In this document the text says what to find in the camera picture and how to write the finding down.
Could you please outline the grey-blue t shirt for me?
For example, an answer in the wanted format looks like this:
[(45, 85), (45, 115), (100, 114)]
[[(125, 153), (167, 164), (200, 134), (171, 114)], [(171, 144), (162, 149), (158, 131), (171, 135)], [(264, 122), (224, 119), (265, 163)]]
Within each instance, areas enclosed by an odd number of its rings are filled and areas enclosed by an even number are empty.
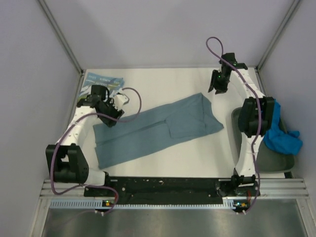
[(141, 112), (135, 120), (113, 127), (94, 125), (99, 169), (159, 152), (179, 143), (211, 135), (224, 126), (201, 93)]

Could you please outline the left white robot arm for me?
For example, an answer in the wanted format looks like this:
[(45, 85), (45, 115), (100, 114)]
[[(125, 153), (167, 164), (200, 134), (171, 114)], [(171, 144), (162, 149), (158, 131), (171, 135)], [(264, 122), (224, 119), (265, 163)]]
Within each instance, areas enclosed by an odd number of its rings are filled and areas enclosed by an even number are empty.
[(106, 172), (90, 168), (81, 148), (98, 119), (108, 127), (114, 126), (124, 114), (123, 105), (128, 102), (122, 90), (111, 95), (102, 85), (93, 85), (90, 93), (79, 99), (67, 130), (56, 144), (48, 145), (45, 150), (53, 184), (93, 185), (102, 196), (111, 192), (112, 184), (106, 180)]

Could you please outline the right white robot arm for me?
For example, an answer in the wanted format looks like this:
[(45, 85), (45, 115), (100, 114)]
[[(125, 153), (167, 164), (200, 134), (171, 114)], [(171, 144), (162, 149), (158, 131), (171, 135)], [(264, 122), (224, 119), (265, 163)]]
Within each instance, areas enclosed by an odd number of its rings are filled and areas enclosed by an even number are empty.
[(256, 195), (259, 189), (256, 161), (263, 137), (272, 125), (274, 99), (267, 97), (253, 83), (248, 67), (237, 62), (234, 53), (225, 53), (219, 59), (221, 68), (213, 70), (208, 90), (224, 94), (232, 83), (243, 99), (243, 105), (237, 120), (241, 133), (239, 159), (230, 180), (221, 181), (217, 191), (222, 197)]

